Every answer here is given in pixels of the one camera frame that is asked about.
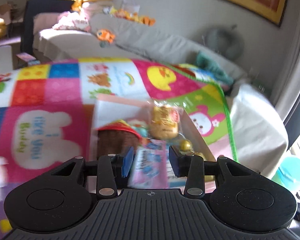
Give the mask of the pink cardboard box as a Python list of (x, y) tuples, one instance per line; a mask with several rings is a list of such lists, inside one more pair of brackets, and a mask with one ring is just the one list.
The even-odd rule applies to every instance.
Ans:
[(182, 188), (193, 156), (215, 161), (188, 114), (180, 107), (98, 94), (90, 160), (108, 155), (119, 187)]

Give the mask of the pink patterned blanket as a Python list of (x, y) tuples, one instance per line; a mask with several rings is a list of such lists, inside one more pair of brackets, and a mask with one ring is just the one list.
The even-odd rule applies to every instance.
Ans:
[(85, 15), (78, 12), (63, 12), (58, 16), (57, 23), (53, 25), (54, 30), (77, 30), (89, 32), (91, 27)]

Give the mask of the teal cloth on sofa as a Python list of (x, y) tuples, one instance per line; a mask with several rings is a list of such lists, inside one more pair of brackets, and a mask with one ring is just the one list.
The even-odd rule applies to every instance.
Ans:
[(234, 79), (230, 77), (224, 70), (222, 70), (222, 68), (216, 61), (209, 58), (202, 51), (198, 52), (195, 60), (195, 65), (200, 69), (209, 72), (215, 80), (227, 86), (232, 86), (234, 83)]

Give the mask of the yarn doll red hat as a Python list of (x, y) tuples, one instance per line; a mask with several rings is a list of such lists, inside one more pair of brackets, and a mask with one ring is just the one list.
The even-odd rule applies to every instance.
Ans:
[(121, 154), (130, 147), (135, 153), (142, 141), (141, 135), (122, 119), (94, 129), (94, 135), (97, 137), (97, 159), (108, 154)]

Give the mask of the colourful cartoon play mat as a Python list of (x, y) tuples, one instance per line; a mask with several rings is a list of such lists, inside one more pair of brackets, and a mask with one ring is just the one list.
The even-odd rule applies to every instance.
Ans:
[(0, 74), (0, 238), (10, 229), (3, 204), (14, 187), (87, 156), (99, 94), (182, 107), (215, 157), (237, 159), (224, 88), (193, 65), (87, 58)]

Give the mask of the packaged bread bun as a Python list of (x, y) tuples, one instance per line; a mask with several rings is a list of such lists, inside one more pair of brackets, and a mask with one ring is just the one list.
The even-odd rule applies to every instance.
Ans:
[(178, 137), (184, 109), (167, 101), (153, 101), (149, 115), (149, 135), (158, 140)]

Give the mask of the yellow plush toy pile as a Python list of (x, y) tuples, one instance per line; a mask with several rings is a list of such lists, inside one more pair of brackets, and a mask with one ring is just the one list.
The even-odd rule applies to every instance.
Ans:
[(123, 9), (115, 9), (114, 7), (104, 8), (104, 13), (116, 18), (122, 18), (128, 21), (137, 22), (147, 26), (153, 26), (156, 23), (155, 18), (148, 16), (140, 16), (137, 12), (128, 12)]

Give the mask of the beige sofa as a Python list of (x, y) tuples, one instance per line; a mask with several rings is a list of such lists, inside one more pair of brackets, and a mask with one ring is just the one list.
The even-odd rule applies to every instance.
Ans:
[[(84, 57), (130, 57), (164, 62), (172, 65), (193, 64), (199, 51), (213, 59), (235, 81), (236, 96), (245, 91), (244, 100), (255, 95), (266, 103), (257, 104), (257, 113), (262, 117), (281, 120), (278, 111), (264, 95), (248, 82), (248, 73), (237, 64), (215, 53), (211, 49), (186, 39), (168, 34), (155, 27), (134, 23), (104, 14), (94, 15), (90, 20), (90, 31), (54, 30), (61, 13), (40, 13), (33, 20), (32, 48), (52, 61)], [(99, 29), (107, 29), (115, 34), (113, 43), (100, 41), (96, 37)]]

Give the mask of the pink teal lucky cat toy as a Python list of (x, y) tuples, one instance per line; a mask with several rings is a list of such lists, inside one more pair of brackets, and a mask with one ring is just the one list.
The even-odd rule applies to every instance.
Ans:
[(148, 124), (144, 120), (130, 118), (126, 120), (126, 123), (142, 137), (148, 137)]

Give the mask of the orange clownfish plush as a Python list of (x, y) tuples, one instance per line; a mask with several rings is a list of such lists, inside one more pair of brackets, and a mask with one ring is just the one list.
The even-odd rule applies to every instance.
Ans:
[(108, 42), (109, 44), (113, 43), (115, 40), (115, 34), (107, 29), (99, 29), (96, 32), (96, 37), (103, 42)]

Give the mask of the pink volcano toy package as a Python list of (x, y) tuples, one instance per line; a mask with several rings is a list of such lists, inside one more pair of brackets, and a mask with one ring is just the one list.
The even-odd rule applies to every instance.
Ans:
[(138, 147), (130, 170), (128, 186), (134, 189), (169, 189), (175, 177), (168, 159), (164, 140), (146, 138)]

